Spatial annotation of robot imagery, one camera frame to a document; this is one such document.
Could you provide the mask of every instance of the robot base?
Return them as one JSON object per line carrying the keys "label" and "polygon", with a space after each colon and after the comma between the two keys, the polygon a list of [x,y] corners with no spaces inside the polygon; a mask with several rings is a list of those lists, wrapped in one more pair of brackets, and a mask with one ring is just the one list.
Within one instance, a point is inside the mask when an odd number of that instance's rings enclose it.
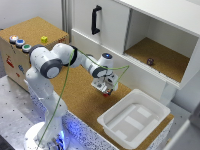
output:
{"label": "robot base", "polygon": [[[24,137],[24,150],[56,150],[56,148],[51,147],[51,149],[49,149],[49,147],[43,145],[40,145],[40,147],[38,147],[38,144],[35,142],[34,138],[36,137],[37,133],[43,125],[44,122],[37,123],[26,132]],[[65,141],[66,147],[68,147],[70,143],[69,137],[65,139]]]}

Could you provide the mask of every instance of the cable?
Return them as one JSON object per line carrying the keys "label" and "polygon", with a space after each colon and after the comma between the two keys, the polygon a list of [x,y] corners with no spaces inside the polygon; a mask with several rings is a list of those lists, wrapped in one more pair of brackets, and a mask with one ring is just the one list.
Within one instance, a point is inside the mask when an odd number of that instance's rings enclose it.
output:
{"label": "cable", "polygon": [[59,97],[59,99],[58,99],[58,103],[57,103],[56,108],[55,108],[55,110],[54,110],[54,112],[53,112],[53,115],[52,115],[52,117],[51,117],[51,120],[49,121],[49,123],[48,123],[48,125],[47,125],[47,127],[46,127],[46,129],[45,129],[45,131],[44,131],[44,133],[43,133],[43,135],[42,135],[42,138],[40,139],[40,142],[39,142],[39,144],[38,144],[38,147],[40,146],[40,144],[41,144],[41,142],[42,142],[42,139],[43,139],[43,137],[44,137],[44,135],[45,135],[45,133],[46,133],[46,131],[47,131],[47,129],[48,129],[48,127],[49,127],[51,121],[53,120],[57,109],[58,109],[58,105],[59,105],[59,103],[60,103],[60,99],[61,99],[61,97],[62,97],[62,95],[63,95],[64,89],[65,89],[65,86],[66,86],[66,83],[67,83],[67,78],[68,78],[68,74],[69,74],[70,63],[71,63],[73,54],[74,54],[74,50],[72,51],[72,53],[71,53],[71,55],[70,55],[69,67],[67,68],[67,74],[66,74],[66,77],[65,77],[65,82],[64,82],[63,89],[62,89],[62,92],[61,92],[61,94],[60,94],[60,97]]}
{"label": "cable", "polygon": [[[78,51],[81,52],[81,53],[82,53],[83,55],[85,55],[90,61],[92,61],[94,64],[98,65],[98,66],[101,67],[101,68],[104,68],[104,69],[107,69],[107,70],[119,70],[119,69],[126,68],[126,69],[123,71],[123,73],[120,75],[120,77],[118,78],[117,82],[114,84],[114,86],[113,86],[113,88],[111,89],[111,91],[109,92],[109,95],[110,95],[111,92],[113,91],[113,89],[115,88],[115,86],[117,85],[117,83],[119,82],[119,80],[121,79],[121,77],[122,77],[122,76],[124,75],[124,73],[128,70],[129,66],[127,65],[127,66],[119,67],[119,68],[107,68],[107,67],[103,67],[103,66],[97,64],[96,62],[94,62],[92,59],[90,59],[90,58],[89,58],[85,53],[83,53],[82,51],[80,51],[80,50],[78,50]],[[51,117],[51,120],[49,121],[49,123],[48,123],[48,125],[47,125],[47,127],[46,127],[46,129],[45,129],[45,131],[44,131],[44,133],[43,133],[43,135],[42,135],[40,141],[39,141],[39,144],[38,144],[38,147],[37,147],[36,150],[38,150],[38,148],[39,148],[39,146],[40,146],[40,144],[41,144],[41,142],[42,142],[42,139],[43,139],[43,137],[44,137],[44,135],[45,135],[45,133],[46,133],[46,131],[47,131],[47,129],[48,129],[48,127],[49,127],[51,121],[53,120],[57,109],[58,109],[58,105],[59,105],[59,103],[60,103],[60,99],[61,99],[61,97],[62,97],[62,95],[63,95],[64,89],[65,89],[65,86],[66,86],[66,83],[67,83],[67,78],[68,78],[68,74],[69,74],[69,68],[70,68],[70,64],[71,64],[71,60],[72,60],[73,54],[74,54],[74,50],[72,51],[72,53],[71,53],[71,55],[70,55],[69,65],[68,65],[68,68],[67,68],[67,74],[66,74],[66,77],[65,77],[65,82],[64,82],[63,89],[62,89],[62,92],[61,92],[61,94],[60,94],[60,97],[59,97],[59,99],[58,99],[56,108],[55,108],[54,113],[53,113],[53,115],[52,115],[52,117]]]}

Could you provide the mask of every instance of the door handle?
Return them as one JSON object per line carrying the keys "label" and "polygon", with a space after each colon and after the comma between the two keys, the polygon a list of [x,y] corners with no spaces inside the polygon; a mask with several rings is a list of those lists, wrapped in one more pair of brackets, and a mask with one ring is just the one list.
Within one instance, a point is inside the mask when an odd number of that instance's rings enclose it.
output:
{"label": "door handle", "polygon": [[97,34],[100,32],[100,30],[96,27],[97,22],[97,11],[102,10],[101,6],[96,6],[96,8],[92,11],[92,34]]}

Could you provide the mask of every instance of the wooden box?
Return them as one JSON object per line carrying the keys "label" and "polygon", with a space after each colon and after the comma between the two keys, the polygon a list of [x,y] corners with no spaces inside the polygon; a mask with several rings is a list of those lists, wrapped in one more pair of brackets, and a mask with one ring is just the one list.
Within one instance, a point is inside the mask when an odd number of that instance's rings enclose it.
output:
{"label": "wooden box", "polygon": [[[10,44],[9,38],[17,35],[19,39],[25,40],[31,46],[41,44],[51,50],[57,43],[69,43],[69,35],[53,26],[40,17],[32,18],[5,30],[0,31],[0,50],[6,74],[28,91],[24,82],[25,73],[30,68],[29,54],[23,53],[22,49]],[[47,43],[41,42],[41,37],[48,38]]]}

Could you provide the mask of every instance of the cork surface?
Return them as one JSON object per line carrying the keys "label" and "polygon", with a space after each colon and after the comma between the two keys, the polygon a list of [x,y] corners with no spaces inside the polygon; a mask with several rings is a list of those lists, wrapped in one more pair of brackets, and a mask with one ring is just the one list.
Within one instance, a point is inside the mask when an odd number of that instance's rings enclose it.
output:
{"label": "cork surface", "polygon": [[[60,30],[40,17],[32,18],[0,31],[0,37],[7,42],[9,42],[8,35],[9,37],[17,35],[19,39],[24,39],[26,44],[30,44],[32,46],[37,44],[46,46],[64,36],[68,36],[66,32]],[[41,42],[42,36],[48,37],[47,43],[44,44]]]}
{"label": "cork surface", "polygon": [[181,55],[149,38],[145,38],[127,51],[128,55],[147,63],[148,58],[154,59],[152,68],[167,75],[168,77],[181,82],[189,58]]}
{"label": "cork surface", "polygon": [[[51,79],[51,83],[59,95],[64,84],[66,72],[67,68],[63,68],[56,78]],[[113,92],[110,97],[105,98],[100,91],[91,86],[92,80],[92,76],[81,66],[70,68],[62,98],[72,113],[122,150],[121,146],[105,134],[103,127],[97,122],[97,118],[131,92],[131,89],[119,84],[118,90]],[[173,115],[169,115],[136,150],[145,150],[172,119]]]}

